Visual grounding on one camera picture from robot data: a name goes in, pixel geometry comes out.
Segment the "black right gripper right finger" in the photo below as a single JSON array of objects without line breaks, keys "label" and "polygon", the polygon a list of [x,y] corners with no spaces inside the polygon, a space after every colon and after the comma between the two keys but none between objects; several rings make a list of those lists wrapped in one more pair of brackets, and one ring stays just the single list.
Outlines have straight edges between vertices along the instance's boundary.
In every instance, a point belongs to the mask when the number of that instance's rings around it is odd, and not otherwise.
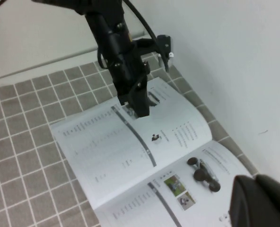
[{"label": "black right gripper right finger", "polygon": [[255,181],[263,189],[276,210],[280,213],[280,182],[267,175],[257,175]]}]

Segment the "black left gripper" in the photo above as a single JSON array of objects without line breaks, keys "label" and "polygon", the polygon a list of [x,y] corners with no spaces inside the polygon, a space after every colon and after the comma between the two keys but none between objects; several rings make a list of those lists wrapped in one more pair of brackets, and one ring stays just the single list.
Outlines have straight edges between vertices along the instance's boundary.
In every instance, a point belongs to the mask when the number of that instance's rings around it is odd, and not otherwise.
[{"label": "black left gripper", "polygon": [[149,116],[149,66],[141,57],[152,52],[152,39],[133,40],[123,15],[107,21],[105,14],[94,11],[86,13],[85,18],[110,71],[120,104],[129,104],[138,117]]}]

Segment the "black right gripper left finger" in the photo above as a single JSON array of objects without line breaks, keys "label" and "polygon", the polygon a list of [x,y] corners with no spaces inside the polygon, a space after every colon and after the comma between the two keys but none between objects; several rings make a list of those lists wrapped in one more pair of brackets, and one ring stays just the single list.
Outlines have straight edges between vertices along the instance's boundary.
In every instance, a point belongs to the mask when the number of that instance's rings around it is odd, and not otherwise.
[{"label": "black right gripper left finger", "polygon": [[271,227],[272,211],[268,196],[254,179],[245,175],[234,178],[229,208],[233,227]]}]

